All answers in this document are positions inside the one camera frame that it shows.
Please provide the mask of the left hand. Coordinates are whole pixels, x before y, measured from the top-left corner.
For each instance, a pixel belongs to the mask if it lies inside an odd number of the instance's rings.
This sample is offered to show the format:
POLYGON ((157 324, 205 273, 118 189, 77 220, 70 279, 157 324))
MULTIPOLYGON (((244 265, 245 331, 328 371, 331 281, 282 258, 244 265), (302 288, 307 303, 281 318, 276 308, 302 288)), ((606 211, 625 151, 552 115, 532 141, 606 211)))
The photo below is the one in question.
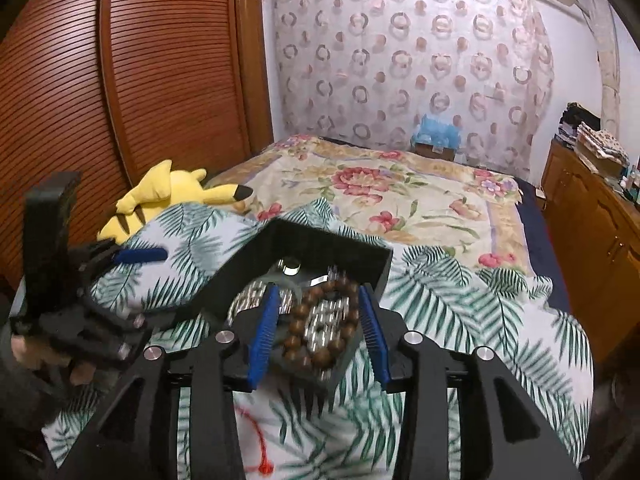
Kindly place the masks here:
POLYGON ((92 363, 79 361, 72 364, 73 359, 70 356, 55 351, 42 338, 12 335, 11 351, 16 362, 29 370, 40 370, 44 364, 69 367, 68 379, 73 386, 90 384, 96 374, 96 367, 92 363))

